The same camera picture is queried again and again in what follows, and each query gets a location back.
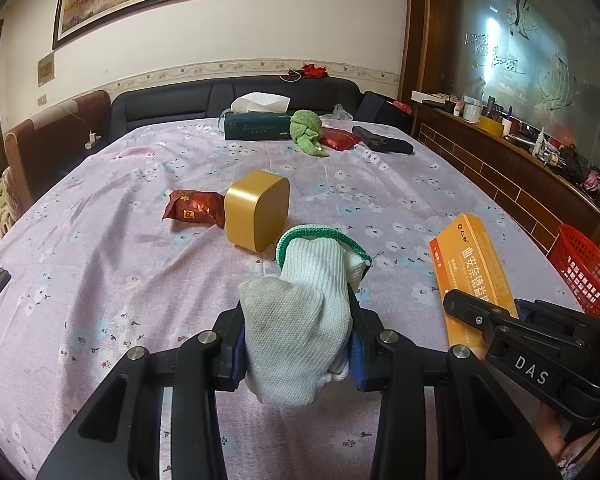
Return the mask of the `white knit glove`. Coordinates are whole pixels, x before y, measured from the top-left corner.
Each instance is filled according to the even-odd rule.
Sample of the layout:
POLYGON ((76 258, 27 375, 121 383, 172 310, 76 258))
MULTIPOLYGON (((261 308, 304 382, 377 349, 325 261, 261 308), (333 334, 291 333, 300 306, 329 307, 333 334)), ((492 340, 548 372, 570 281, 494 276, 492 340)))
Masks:
POLYGON ((372 258, 331 226, 306 224, 278 241, 277 276, 244 281, 247 386, 262 403, 305 406, 349 375, 349 292, 372 258))

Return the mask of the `orange medicine box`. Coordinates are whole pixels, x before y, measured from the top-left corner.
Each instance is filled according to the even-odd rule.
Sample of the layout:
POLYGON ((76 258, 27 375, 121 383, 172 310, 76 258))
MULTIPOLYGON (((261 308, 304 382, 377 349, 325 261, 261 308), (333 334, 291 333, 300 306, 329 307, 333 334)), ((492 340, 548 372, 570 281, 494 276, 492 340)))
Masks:
POLYGON ((458 289, 518 318, 498 254, 477 216, 459 214, 428 245, 441 299, 458 289))

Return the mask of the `dark red candy packet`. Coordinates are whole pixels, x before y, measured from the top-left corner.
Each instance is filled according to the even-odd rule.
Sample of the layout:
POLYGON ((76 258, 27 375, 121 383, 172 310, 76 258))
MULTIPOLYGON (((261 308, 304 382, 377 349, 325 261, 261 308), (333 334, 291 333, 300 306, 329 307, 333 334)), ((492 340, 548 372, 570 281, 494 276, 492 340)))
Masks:
POLYGON ((217 192, 174 190, 163 211, 163 219, 187 223, 215 224, 225 226, 224 196, 217 192))

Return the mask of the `gold box lid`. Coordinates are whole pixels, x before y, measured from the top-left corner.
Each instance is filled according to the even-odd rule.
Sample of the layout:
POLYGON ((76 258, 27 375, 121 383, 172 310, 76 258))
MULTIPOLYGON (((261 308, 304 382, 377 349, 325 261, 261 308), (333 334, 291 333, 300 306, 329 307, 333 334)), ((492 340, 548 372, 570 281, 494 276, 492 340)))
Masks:
POLYGON ((264 252, 283 233, 289 202, 287 178, 263 170, 250 172, 225 194, 227 239, 250 252, 264 252))

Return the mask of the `red plastic waste basket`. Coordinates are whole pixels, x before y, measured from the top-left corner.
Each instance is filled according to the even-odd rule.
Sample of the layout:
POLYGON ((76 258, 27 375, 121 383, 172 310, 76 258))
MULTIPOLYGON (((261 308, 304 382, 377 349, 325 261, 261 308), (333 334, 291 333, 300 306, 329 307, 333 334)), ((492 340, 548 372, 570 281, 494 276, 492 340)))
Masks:
POLYGON ((583 311, 600 318, 600 250, 592 240, 572 226, 562 224, 548 260, 583 311))

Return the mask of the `floral pink tablecloth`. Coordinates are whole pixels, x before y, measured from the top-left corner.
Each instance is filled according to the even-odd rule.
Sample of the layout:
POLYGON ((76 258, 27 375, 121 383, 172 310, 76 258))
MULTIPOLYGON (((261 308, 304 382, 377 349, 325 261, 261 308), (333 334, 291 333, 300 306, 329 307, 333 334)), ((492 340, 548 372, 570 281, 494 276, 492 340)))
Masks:
POLYGON ((568 308, 572 293, 518 221, 440 156, 358 146, 311 157, 293 143, 228 142, 213 119, 138 128, 87 158, 0 241, 0 449, 32 479, 129 348, 177 347, 277 272, 223 230, 164 218, 177 188, 225 192, 254 170, 290 184, 291 224, 326 224, 372 257, 363 307, 420 346, 448 344, 428 244, 459 214, 486 227, 513 294, 568 308))

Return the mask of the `wooden brick-pattern counter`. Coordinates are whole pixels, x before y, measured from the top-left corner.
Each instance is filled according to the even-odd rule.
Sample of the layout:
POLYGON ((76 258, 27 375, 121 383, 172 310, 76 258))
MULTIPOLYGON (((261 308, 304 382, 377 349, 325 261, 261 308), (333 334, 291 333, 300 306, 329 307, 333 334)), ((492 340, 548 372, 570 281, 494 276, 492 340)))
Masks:
POLYGON ((412 137, 505 210, 546 254, 568 224, 600 246, 600 210, 530 154, 444 110, 417 104, 412 137))

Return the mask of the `green tissue box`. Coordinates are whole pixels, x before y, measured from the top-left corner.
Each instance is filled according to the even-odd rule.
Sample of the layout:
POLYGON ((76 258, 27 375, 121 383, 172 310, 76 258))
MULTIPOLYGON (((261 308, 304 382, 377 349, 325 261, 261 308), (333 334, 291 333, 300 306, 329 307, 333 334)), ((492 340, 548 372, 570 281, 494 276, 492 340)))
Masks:
POLYGON ((290 138, 288 96, 250 92, 234 99, 219 118, 227 141, 275 141, 290 138))

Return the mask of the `green crumpled cloth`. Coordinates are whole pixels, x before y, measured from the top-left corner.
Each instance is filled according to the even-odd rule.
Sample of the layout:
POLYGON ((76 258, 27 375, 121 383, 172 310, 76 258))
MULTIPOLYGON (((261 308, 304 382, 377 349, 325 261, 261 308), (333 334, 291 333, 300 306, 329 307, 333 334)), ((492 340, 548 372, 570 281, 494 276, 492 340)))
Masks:
POLYGON ((307 155, 327 157, 322 148, 321 118, 312 110, 297 110, 290 118, 289 134, 298 148, 307 155))

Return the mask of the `red flat pouch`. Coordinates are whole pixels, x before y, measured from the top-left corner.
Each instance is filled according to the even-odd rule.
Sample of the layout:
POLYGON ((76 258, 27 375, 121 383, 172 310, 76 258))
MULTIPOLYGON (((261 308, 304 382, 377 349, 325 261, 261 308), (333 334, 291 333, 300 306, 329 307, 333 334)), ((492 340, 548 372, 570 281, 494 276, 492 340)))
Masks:
POLYGON ((322 137, 320 143, 336 151, 347 151, 361 142, 361 138, 356 134, 337 128, 322 128, 322 137))

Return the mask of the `black leather sofa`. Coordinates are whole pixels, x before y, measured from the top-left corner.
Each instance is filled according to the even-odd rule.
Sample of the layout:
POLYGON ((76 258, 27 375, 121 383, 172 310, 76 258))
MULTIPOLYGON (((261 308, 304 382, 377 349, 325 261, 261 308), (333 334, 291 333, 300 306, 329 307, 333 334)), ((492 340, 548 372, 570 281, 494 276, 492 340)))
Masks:
POLYGON ((117 139, 143 126, 219 117, 234 100, 251 92, 288 96, 288 114, 312 110, 324 115, 341 105, 353 115, 363 99, 355 82, 335 77, 286 82, 261 75, 180 82, 121 93, 111 104, 108 133, 117 139))

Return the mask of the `black toy pistol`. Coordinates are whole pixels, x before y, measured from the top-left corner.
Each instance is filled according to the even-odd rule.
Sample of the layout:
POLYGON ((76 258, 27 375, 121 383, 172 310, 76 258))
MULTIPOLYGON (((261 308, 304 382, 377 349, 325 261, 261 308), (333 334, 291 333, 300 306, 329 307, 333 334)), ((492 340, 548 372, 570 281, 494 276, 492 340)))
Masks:
POLYGON ((361 126, 353 126, 352 133, 358 136, 371 151, 376 153, 399 153, 405 155, 414 153, 414 146, 411 143, 400 139, 380 136, 361 126))

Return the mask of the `red knot ornament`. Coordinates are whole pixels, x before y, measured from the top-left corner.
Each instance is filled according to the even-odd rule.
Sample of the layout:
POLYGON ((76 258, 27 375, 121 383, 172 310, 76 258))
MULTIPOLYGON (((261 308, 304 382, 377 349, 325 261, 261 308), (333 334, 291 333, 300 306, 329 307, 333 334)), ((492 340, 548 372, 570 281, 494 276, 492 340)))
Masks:
POLYGON ((323 79, 328 76, 325 66, 315 64, 303 64, 300 73, 303 79, 323 79))

